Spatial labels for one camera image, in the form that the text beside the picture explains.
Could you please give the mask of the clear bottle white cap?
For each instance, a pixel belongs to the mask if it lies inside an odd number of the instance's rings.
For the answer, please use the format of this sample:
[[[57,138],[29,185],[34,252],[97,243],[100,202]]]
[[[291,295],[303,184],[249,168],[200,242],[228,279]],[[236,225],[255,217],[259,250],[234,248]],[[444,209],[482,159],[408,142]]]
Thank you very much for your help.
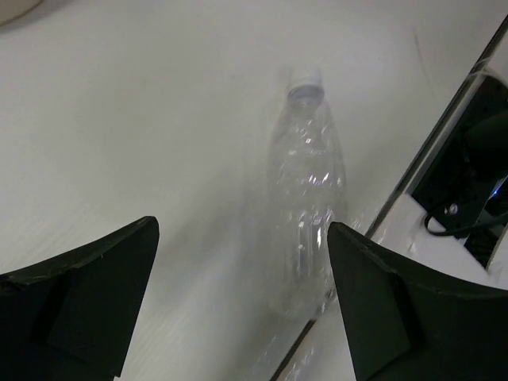
[[[249,146],[243,249],[275,313],[322,315],[334,298],[327,232],[346,221],[346,176],[321,71],[282,72],[271,115]]]

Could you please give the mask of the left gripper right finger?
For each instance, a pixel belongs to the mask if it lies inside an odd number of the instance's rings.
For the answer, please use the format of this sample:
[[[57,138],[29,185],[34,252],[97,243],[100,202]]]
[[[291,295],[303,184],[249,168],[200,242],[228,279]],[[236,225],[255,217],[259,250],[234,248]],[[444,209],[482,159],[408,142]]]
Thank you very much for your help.
[[[507,293],[426,267],[347,225],[327,233],[358,380],[504,380]]]

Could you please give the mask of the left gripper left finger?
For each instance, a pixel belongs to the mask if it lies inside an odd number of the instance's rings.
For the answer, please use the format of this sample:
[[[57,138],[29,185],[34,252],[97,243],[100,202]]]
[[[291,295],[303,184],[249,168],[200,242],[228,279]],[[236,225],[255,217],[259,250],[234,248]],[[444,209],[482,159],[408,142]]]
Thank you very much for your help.
[[[1,276],[3,380],[121,375],[160,238],[143,217]]]

